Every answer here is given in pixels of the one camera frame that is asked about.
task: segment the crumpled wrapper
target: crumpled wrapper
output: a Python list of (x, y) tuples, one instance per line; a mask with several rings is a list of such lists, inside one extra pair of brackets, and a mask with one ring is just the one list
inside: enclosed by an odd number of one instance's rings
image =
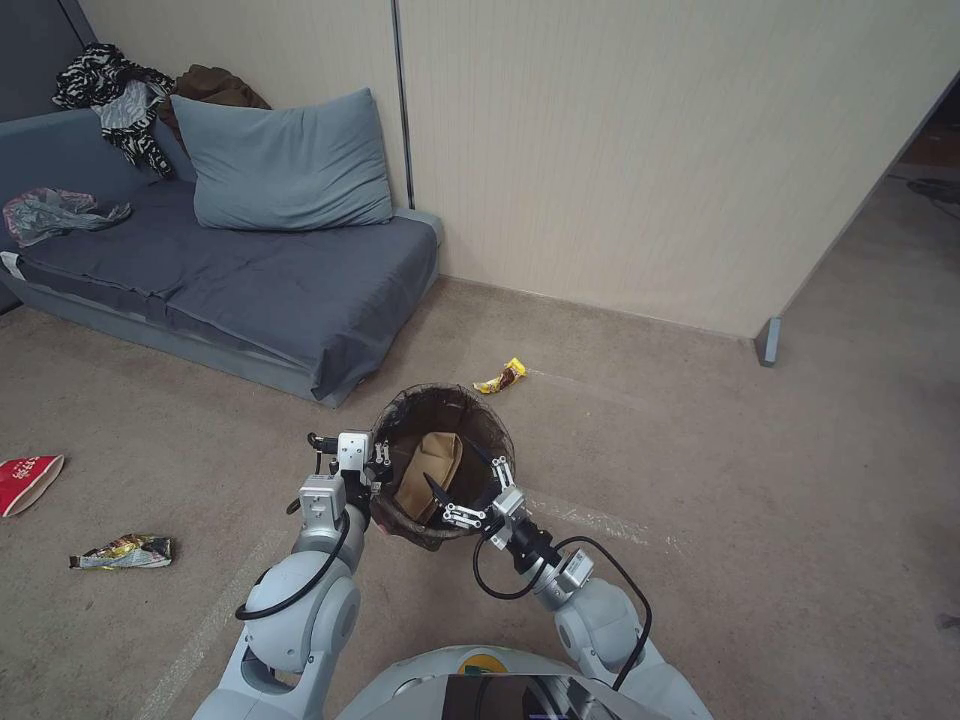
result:
[(505, 387), (513, 385), (517, 380), (525, 377), (526, 374), (527, 368), (524, 367), (524, 364), (517, 358), (512, 358), (510, 362), (503, 366), (503, 370), (500, 371), (499, 376), (495, 377), (493, 380), (487, 380), (486, 382), (474, 383), (473, 389), (483, 393), (484, 395), (490, 395), (495, 392), (500, 392)]
[(109, 545), (70, 556), (70, 567), (76, 570), (164, 567), (171, 562), (170, 538), (158, 535), (123, 535)]

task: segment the red chip bag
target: red chip bag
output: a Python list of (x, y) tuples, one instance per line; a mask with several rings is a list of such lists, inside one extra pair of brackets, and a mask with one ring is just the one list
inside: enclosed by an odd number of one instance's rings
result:
[(43, 495), (63, 467), (63, 455), (39, 455), (8, 460), (0, 465), (0, 510), (16, 515)]

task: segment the sofa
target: sofa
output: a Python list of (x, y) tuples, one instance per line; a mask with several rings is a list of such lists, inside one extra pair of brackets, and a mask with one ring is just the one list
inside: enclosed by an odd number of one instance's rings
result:
[(29, 307), (337, 407), (436, 279), (439, 219), (397, 208), (384, 224), (307, 232), (201, 227), (190, 159), (165, 125), (153, 132), (175, 179), (129, 164), (90, 110), (0, 124), (0, 202), (54, 187), (133, 205), (114, 227), (25, 249), (0, 232), (2, 285)]

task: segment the gray pillow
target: gray pillow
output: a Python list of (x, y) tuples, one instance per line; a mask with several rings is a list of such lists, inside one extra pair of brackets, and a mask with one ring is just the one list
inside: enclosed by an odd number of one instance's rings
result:
[(290, 110), (172, 100), (197, 170), (193, 208), (201, 225), (314, 230), (393, 215), (369, 89)]

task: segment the zebra print clothing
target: zebra print clothing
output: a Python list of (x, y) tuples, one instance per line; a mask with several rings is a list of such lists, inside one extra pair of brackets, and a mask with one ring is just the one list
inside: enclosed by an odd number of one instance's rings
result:
[[(131, 81), (142, 82), (150, 92), (128, 93)], [(100, 116), (100, 134), (107, 142), (120, 148), (132, 164), (145, 162), (158, 175), (167, 177), (173, 167), (151, 137), (150, 125), (156, 118), (152, 106), (173, 87), (168, 76), (127, 60), (116, 45), (92, 43), (57, 75), (57, 92), (52, 99), (64, 108), (93, 108)], [(131, 105), (130, 97), (136, 97), (137, 104)], [(127, 121), (118, 124), (118, 116)]]

